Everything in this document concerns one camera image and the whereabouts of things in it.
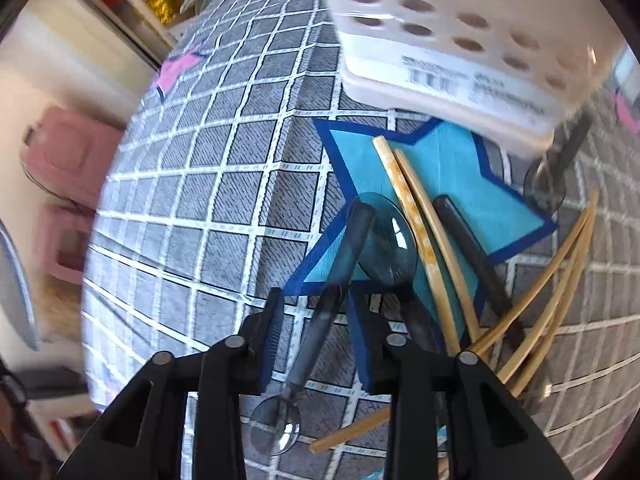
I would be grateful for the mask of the black handled spoon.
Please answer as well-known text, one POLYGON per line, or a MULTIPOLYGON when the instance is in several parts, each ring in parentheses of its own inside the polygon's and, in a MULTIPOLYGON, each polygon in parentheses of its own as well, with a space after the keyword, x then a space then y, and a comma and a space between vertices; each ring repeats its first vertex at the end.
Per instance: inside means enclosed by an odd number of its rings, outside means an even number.
POLYGON ((530 208, 547 216, 560 208, 566 195, 564 174, 572 166, 591 125, 592 114, 585 110, 570 128, 562 148, 529 167, 524 179, 523 195, 530 208))
POLYGON ((372 228, 359 258, 362 270, 396 296, 411 339, 425 351, 439 352, 430 316, 413 289, 419 254, 408 221, 402 211, 381 194, 362 193, 358 202, 375 210, 372 228))
POLYGON ((262 401, 250 416, 250 444, 262 455, 283 454, 298 438, 302 423, 298 398, 314 370, 326 336, 349 290, 375 215, 375 208, 361 200, 350 207, 340 247, 282 392, 262 401))

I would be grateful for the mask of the blue bamboo chopstick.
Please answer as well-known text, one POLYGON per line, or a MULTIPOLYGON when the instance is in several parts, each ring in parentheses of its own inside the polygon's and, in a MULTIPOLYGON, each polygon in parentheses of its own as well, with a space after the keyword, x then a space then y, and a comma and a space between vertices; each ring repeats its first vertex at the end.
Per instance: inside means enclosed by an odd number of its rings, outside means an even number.
POLYGON ((558 333, 568 310, 570 310, 570 307, 572 306, 577 286, 580 281, 580 277, 582 276, 582 271, 585 269, 589 246, 590 240, 588 240, 588 236, 585 236, 576 248, 575 262, 572 268, 568 270, 567 284, 560 296, 558 305, 553 311, 551 322, 547 326, 544 338, 542 338, 541 343, 535 348, 535 352, 532 354, 532 359, 526 367, 524 367, 524 370, 521 372, 520 376, 518 376, 518 379, 510 389, 510 393, 514 398, 517 398, 528 386, 551 349, 553 339, 558 333))

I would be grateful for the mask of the patterned bamboo chopstick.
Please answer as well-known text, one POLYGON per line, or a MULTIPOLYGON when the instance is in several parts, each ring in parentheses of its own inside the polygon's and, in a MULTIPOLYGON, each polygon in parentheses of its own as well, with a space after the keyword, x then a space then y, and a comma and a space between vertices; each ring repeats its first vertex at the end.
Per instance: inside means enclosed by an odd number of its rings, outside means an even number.
POLYGON ((398 161, 384 136, 376 136, 373 139, 375 151, 386 171, 387 177, 401 204, 402 212, 406 216, 409 226, 416 238, 416 247, 420 256, 424 272, 430 285, 440 328, 445 337, 447 353, 455 356, 460 351, 456 322, 452 315, 448 292, 442 272, 439 270, 434 248, 427 234, 426 226, 422 220, 420 210, 410 191, 407 180, 402 173, 398 161))

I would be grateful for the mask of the pink plastic stool stack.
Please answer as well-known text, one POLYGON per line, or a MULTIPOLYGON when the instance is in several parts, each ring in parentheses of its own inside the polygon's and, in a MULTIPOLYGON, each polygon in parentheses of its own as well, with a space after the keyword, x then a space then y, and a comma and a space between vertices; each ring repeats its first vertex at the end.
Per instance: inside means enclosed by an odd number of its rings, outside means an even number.
POLYGON ((101 188, 122 130, 58 106, 25 136, 21 162, 29 177, 58 196, 41 207, 35 253, 42 272, 79 285, 101 188))

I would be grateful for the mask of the pink star sticker left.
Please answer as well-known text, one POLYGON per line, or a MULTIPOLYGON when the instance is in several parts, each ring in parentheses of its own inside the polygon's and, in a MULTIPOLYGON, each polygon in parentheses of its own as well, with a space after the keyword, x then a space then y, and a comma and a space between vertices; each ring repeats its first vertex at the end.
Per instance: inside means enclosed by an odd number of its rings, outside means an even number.
POLYGON ((203 62, 204 56, 195 50, 188 51, 176 58, 168 58, 160 66, 160 72, 155 79, 155 89, 163 101, 171 89, 174 88, 176 81, 186 70, 197 66, 203 62))

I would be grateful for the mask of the pink star sticker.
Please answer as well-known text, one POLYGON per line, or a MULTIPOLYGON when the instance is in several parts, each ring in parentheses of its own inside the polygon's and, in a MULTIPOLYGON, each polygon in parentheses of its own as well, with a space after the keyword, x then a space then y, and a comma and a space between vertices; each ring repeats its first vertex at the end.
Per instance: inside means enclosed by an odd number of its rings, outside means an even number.
POLYGON ((617 88, 614 92, 614 108, 617 120, 630 132, 638 136, 640 129, 639 118, 634 116, 631 108, 626 104, 621 88, 617 88))
POLYGON ((176 58, 168 58, 160 66, 160 72, 155 79, 155 89, 163 101, 171 89, 174 88, 176 81, 186 70, 197 66, 203 62, 204 56, 195 50, 188 51, 176 58))

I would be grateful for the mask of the pink star sticker right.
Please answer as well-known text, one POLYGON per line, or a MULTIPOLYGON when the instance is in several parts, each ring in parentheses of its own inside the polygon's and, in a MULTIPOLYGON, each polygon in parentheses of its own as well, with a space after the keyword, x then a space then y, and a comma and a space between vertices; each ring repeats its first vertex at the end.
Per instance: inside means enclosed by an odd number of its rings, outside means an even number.
POLYGON ((617 88, 614 92, 614 108, 617 120, 630 132, 638 136, 640 129, 639 118, 634 116, 631 108, 626 104, 621 88, 617 88))

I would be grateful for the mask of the beige utensil holder caddy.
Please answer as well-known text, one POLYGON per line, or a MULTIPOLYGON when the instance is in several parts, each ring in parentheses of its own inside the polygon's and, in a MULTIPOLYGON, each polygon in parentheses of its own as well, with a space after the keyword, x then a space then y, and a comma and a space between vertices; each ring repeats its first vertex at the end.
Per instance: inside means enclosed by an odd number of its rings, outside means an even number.
POLYGON ((533 159, 625 39, 600 0, 324 0, 346 93, 431 115, 533 159))

